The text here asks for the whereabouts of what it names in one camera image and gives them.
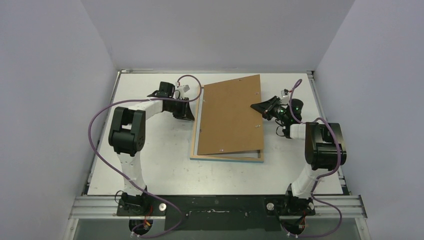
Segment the blue wooden picture frame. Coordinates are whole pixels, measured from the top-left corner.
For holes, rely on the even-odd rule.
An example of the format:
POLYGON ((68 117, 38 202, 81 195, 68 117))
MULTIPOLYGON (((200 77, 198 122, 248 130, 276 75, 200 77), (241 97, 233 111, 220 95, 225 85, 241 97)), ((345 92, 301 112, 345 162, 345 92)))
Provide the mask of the blue wooden picture frame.
POLYGON ((237 156, 242 152, 235 153, 225 153, 225 154, 215 154, 215 155, 200 155, 198 154, 198 143, 199 143, 199 134, 200 134, 200 123, 201 123, 201 113, 202 113, 202 102, 204 94, 204 86, 200 87, 198 91, 200 93, 199 99, 196 100, 195 106, 195 120, 193 122, 193 130, 191 134, 191 144, 189 151, 189 159, 193 161, 212 161, 212 162, 231 162, 231 163, 263 163, 264 162, 264 152, 263 150, 253 151, 252 154, 255 157, 249 156, 237 156))

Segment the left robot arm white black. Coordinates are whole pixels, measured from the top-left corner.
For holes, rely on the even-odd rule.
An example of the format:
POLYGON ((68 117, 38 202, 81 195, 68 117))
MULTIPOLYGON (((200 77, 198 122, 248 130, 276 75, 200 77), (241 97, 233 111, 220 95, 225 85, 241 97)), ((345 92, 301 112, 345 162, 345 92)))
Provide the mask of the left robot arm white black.
POLYGON ((140 153, 146 141, 146 122, 162 112, 172 113, 178 120, 194 121, 188 85, 160 82, 159 89, 149 94, 145 101, 130 107, 116 107, 108 135, 108 143, 117 154, 124 178, 124 190, 119 202, 124 210, 144 215, 152 208, 151 197, 146 193, 140 153))

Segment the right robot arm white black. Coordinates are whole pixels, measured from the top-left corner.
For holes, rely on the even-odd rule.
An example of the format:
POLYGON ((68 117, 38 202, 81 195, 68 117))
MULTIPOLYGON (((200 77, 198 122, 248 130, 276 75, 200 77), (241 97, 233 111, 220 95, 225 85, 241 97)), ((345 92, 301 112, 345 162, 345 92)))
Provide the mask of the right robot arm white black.
POLYGON ((304 141, 305 166, 298 178, 287 188, 282 206, 274 207, 281 215, 313 212, 312 194, 318 183, 324 177, 335 173, 347 159, 340 125, 316 121, 302 123, 303 106, 304 103, 300 99, 293 98, 283 104, 277 96, 250 106, 264 119, 274 119, 282 128, 282 137, 304 141))

